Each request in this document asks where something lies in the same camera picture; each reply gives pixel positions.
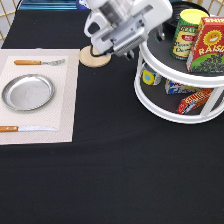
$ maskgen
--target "white placemat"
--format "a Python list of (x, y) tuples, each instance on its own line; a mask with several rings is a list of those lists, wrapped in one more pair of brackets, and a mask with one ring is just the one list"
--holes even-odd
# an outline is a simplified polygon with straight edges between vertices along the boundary
[[(52, 80), (52, 100), (36, 110), (18, 112), (0, 102), (1, 126), (48, 126), (53, 131), (0, 133), (0, 144), (71, 142), (75, 113), (79, 50), (0, 50), (0, 91), (12, 79), (25, 74), (40, 74)], [(14, 60), (54, 61), (66, 59), (60, 66), (18, 66)]]

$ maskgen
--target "silver plate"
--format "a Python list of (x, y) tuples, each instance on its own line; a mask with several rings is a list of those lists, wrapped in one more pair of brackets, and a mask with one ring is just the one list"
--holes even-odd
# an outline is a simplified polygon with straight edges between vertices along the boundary
[(13, 110), (28, 111), (46, 104), (54, 85), (43, 75), (23, 75), (9, 82), (2, 91), (4, 103)]

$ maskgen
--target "round coaster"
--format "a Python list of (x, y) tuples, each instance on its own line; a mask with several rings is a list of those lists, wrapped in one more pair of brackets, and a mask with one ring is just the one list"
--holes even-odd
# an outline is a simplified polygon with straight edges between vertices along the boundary
[[(93, 54), (99, 54), (95, 48), (93, 48)], [(85, 66), (91, 68), (102, 67), (106, 65), (111, 60), (111, 55), (102, 57), (93, 57), (90, 54), (90, 46), (83, 48), (79, 53), (79, 60)]]

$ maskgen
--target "white wall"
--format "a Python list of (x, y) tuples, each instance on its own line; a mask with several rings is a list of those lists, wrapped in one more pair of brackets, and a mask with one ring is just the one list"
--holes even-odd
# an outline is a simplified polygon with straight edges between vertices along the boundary
[[(17, 6), (18, 2), (19, 0), (0, 0), (0, 32), (4, 38), (7, 36), (10, 25), (13, 22), (15, 6)], [(0, 48), (3, 44), (2, 36), (0, 35)]]

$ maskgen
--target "butter knife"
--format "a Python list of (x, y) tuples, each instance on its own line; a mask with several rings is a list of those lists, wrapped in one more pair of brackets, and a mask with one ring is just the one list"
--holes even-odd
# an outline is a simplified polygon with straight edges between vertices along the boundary
[(52, 65), (57, 66), (65, 62), (65, 59), (51, 62), (43, 62), (43, 61), (33, 61), (33, 60), (16, 60), (14, 63), (16, 65)]
[(0, 132), (18, 131), (57, 131), (57, 129), (43, 126), (0, 126)]

